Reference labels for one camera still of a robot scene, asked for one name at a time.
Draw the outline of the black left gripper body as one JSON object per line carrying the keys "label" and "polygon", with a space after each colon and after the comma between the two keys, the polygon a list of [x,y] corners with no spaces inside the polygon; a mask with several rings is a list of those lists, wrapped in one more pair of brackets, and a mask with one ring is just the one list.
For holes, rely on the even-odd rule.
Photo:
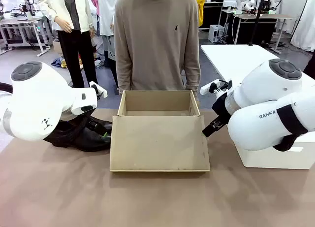
{"label": "black left gripper body", "polygon": [[98,127],[98,120],[91,116],[90,114],[84,114],[83,115],[83,120],[85,127],[88,128],[89,130],[96,130]]}

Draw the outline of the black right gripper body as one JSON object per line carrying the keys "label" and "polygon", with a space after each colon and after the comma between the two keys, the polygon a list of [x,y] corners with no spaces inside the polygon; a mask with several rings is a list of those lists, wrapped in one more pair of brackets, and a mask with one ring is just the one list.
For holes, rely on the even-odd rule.
{"label": "black right gripper body", "polygon": [[212,105],[212,110],[217,114],[214,119],[215,123],[228,123],[231,118],[231,113],[226,108],[228,102],[227,92],[224,91],[214,91],[216,95],[216,101]]}

